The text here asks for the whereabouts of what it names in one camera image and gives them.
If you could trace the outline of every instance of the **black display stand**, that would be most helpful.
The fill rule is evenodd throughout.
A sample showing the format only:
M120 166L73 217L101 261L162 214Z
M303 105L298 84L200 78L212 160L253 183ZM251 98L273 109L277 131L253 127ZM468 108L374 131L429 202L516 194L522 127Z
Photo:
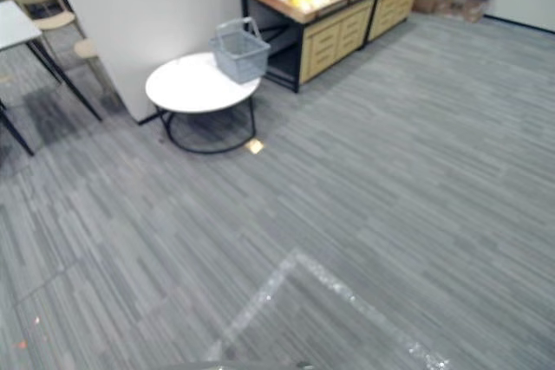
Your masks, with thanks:
M366 0L356 0L354 2L346 3L344 6L334 9L332 14L339 13L347 8L353 7L356 3L364 1ZM375 0L370 12L369 25L366 29L366 34L360 49L364 48L364 46L368 43L367 40L372 22L374 20L377 1L378 0ZM257 22L262 21L262 19L259 19L261 16L258 16L260 10L264 10L268 14L276 17L278 22L277 24L272 24L270 26L259 24L260 33L262 34L264 40L271 45L271 52L268 59L268 70L264 77L268 80L276 82L280 86L298 93L301 78L304 31L307 27L321 21L322 19L330 17L332 14L320 16L308 23L300 23L258 0L241 0L241 8L243 11L243 17L251 16ZM285 37L289 40L286 44L279 42L280 38Z
M255 2L265 10L280 17L280 24L260 28L260 33L263 34L264 40L272 47L274 47L272 42L283 34L287 32L295 34L294 41L291 42L291 45L278 50L272 48L268 59L268 71L265 78L298 93L300 88L301 55L303 53L303 34L306 25L283 15L258 0L241 0L243 17L252 16L257 20L257 17L254 16L256 12L250 7L249 2Z

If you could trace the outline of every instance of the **black metal table leg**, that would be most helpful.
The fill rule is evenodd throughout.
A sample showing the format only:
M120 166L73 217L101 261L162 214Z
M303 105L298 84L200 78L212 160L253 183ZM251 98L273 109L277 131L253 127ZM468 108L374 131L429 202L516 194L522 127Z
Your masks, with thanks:
M96 112L96 110L91 106L88 100L83 96L75 84L68 78L68 76L63 72L63 70L56 64L56 61L52 59L43 45L34 39L33 41L27 42L27 46L31 51L34 52L35 56L39 59L42 65L52 74L56 73L65 83L68 85L71 92L77 97L77 99L85 106L89 112L98 120L102 121L101 116Z
M50 73L50 75L52 75L56 81L58 81L59 83L62 83L63 80L60 77L60 75L58 75L54 69L52 67L50 67L50 65L48 64L48 62L46 60L44 60L44 58L42 58L42 55L40 55L34 48L31 47L30 42L28 42L27 44L27 48L29 49L29 51L31 51L33 53L33 55L35 56L35 58L41 62L42 66L45 67L47 69L47 71Z
M165 114L160 114L160 120L162 120L162 124L164 125L164 128L166 129L167 137L179 149L182 149L182 150L184 150L186 152L190 152L190 153L198 153L198 154L201 154L201 155L213 155L213 154L217 154L217 153L226 153L226 152L234 151L235 149L239 149L241 146L246 145L249 141L254 139L256 134L257 134L256 121L254 120L254 104L253 104L252 96L249 97L247 100L249 102L249 115L251 116L251 132L249 134L249 137L246 138L245 140L242 140L237 145L225 147L225 148L222 148L222 149L215 149L215 150L211 150L211 151L205 151L205 150L202 150L202 149L193 149L191 147L184 146L184 145L180 144L173 137L173 134L172 134L172 122L175 119L176 113L167 112L167 114L169 114L169 116L166 119L164 119Z
M16 127L11 123L10 119L8 119L8 116L6 116L5 112L2 110L0 110L0 122L2 122L2 124L4 126L6 126L6 128L8 129L8 131L11 133L11 135L14 137L15 140L17 140L19 142L19 144L22 146L23 149L25 149L25 151L27 152L27 154L29 156L35 156L35 154L33 153L33 151L31 151L31 148L29 147L29 145L27 145L27 141L23 138L23 136L17 131Z

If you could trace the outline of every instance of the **wooden drawer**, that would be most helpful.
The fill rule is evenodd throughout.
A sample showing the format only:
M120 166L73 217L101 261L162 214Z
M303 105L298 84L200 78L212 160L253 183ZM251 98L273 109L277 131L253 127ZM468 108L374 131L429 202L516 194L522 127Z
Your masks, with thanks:
M362 1L304 30L301 83L362 45L373 5Z
M336 24L312 37L310 76L314 76L336 61L337 37L340 25Z
M358 49L364 42L368 20L372 11L372 1L366 10L361 10L341 22L339 40L337 42L337 60Z
M377 38L410 13L415 0L378 0L374 20L369 33L369 40Z

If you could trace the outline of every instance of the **gray carpet floor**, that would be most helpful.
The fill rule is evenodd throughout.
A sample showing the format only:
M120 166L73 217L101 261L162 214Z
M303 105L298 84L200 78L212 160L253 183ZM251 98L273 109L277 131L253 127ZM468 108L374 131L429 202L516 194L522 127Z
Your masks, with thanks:
M105 121L0 55L37 149L0 129L0 368L553 366L554 36L411 16L300 95L264 81L266 148L211 157L55 37Z

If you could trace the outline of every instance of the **gray shopping basket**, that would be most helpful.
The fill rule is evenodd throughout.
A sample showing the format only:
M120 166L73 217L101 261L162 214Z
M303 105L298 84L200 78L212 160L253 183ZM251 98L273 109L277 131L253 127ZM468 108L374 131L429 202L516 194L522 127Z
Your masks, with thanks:
M247 25L254 35L245 30ZM266 74L270 45L262 40L257 23L251 17L219 25L210 45L218 68L235 82L243 84Z

